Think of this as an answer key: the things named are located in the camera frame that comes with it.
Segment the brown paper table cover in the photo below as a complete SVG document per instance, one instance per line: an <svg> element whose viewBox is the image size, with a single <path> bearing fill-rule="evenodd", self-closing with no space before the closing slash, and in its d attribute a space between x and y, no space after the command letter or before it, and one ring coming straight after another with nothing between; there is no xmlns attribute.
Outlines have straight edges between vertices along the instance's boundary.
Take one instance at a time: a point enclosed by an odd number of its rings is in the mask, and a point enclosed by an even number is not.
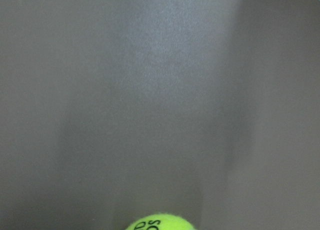
<svg viewBox="0 0 320 230"><path fill-rule="evenodd" d="M0 0L0 227L320 227L319 0Z"/></svg>

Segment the yellow tennis ball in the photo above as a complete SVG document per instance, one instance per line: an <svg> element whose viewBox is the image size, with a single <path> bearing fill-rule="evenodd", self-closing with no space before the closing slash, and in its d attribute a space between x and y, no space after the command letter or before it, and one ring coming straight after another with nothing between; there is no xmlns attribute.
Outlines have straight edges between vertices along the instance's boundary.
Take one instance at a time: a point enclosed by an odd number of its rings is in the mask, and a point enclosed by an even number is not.
<svg viewBox="0 0 320 230"><path fill-rule="evenodd" d="M144 216L132 222L126 230L195 230L186 219L169 213Z"/></svg>

